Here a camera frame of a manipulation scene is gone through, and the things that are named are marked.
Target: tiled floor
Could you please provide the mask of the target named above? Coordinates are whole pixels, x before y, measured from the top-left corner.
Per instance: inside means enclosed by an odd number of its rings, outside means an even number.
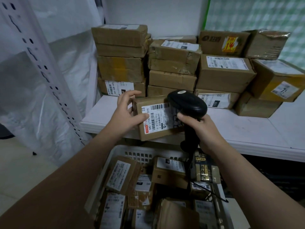
[[[143,146],[179,149],[151,142],[146,142]],[[57,167],[44,157],[33,156],[32,151],[16,138],[0,140],[0,215],[56,169]],[[235,199],[228,200],[234,229],[248,229],[250,226]]]

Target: handheld barcode scanner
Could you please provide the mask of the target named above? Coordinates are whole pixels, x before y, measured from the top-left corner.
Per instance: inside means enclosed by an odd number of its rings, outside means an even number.
[[[198,121],[207,113],[208,110],[207,105],[202,99],[185,90],[177,90],[169,93],[167,95],[167,100],[183,115],[193,117]],[[192,127],[184,124],[184,131],[185,140],[180,143],[180,147],[184,152],[189,154],[189,159],[185,164],[185,169],[189,170],[194,152],[198,148],[200,141]]]

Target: perforated metal upright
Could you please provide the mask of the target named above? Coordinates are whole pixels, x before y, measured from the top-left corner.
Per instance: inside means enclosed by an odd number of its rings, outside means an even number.
[[[83,145],[90,136],[79,127],[80,111],[28,0],[0,0],[0,10],[31,59],[63,116]]]

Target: white plastic basket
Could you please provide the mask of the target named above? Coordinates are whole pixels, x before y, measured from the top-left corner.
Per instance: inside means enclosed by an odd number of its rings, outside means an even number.
[[[105,166],[103,167],[103,170],[101,171],[100,175],[97,177],[95,184],[85,204],[86,211],[90,214],[90,216],[93,219],[96,218],[97,211],[100,205],[99,201],[101,200],[101,197],[104,193],[103,182],[105,181],[106,170],[109,166],[112,157],[118,155],[130,157],[138,162],[141,162],[141,164],[143,165],[151,162],[151,159],[154,156],[162,156],[180,161],[184,161],[186,158],[188,158],[188,154],[175,150],[153,149],[147,147],[126,146],[126,145],[115,146],[110,151]],[[213,184],[213,188],[218,196],[225,199],[221,184]],[[234,229],[228,209],[228,203],[223,202],[217,198],[214,198],[214,200],[217,201],[215,205],[217,206],[216,207],[217,215],[220,218],[220,228]]]

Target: green checkered curtain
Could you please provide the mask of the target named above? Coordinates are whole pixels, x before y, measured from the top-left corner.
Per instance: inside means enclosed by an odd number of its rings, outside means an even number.
[[[305,69],[305,0],[211,0],[205,29],[292,32],[279,58]]]

